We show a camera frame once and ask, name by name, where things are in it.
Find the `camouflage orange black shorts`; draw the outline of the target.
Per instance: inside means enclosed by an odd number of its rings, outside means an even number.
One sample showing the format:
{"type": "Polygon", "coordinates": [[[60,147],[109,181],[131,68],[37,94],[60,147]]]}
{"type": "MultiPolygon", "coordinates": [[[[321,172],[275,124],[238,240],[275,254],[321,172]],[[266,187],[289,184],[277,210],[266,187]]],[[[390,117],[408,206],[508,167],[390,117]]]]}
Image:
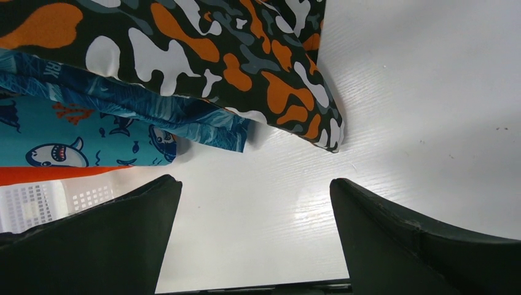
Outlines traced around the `camouflage orange black shorts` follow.
{"type": "Polygon", "coordinates": [[[322,1],[2,1],[1,48],[211,103],[337,152],[322,1]]]}

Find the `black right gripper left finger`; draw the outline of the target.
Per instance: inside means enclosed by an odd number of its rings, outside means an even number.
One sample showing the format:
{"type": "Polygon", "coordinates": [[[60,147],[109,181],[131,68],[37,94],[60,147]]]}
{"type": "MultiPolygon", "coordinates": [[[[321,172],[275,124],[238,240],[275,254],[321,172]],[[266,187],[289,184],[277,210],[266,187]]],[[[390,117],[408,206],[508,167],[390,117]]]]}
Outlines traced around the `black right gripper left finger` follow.
{"type": "Polygon", "coordinates": [[[1,234],[1,293],[154,294],[181,191],[163,175],[80,213],[1,234]]]}

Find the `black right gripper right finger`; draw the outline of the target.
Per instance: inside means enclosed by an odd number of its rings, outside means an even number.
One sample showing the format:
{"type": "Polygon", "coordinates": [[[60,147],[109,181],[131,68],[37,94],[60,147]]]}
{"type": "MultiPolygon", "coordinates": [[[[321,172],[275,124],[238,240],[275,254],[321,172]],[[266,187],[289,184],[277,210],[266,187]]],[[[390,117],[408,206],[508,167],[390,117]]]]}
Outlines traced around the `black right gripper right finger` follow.
{"type": "Polygon", "coordinates": [[[330,198],[355,294],[519,294],[520,241],[463,229],[338,178],[330,198]]]}

